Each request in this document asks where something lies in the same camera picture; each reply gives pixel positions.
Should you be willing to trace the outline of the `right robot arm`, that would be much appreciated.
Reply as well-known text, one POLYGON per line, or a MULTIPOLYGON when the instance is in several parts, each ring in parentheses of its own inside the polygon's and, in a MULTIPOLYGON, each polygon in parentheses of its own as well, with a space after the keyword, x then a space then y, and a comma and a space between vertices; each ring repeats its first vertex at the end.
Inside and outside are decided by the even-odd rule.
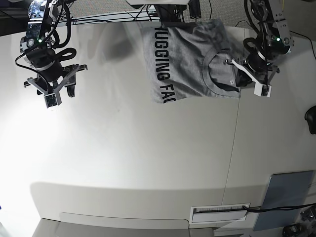
POLYGON ((30 3, 26 35, 20 40, 20 56, 14 62, 37 74, 35 78, 28 78, 24 87, 35 87, 48 108, 62 103, 62 88, 66 88, 68 96, 73 98, 76 73, 88 69, 87 65, 61 64, 77 54, 74 48, 67 47, 72 32, 71 3, 70 0, 34 0, 30 3))

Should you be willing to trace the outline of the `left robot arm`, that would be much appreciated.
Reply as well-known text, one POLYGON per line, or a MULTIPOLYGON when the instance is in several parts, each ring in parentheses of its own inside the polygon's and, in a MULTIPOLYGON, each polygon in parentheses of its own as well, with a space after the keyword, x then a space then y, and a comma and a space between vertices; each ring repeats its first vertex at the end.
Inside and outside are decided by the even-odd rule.
POLYGON ((257 36, 243 40, 249 52, 246 58, 233 58, 224 63, 237 68, 239 87, 254 83, 255 95, 270 97, 271 80, 280 72, 275 63, 291 51, 294 41, 278 0, 245 0, 244 10, 257 36))

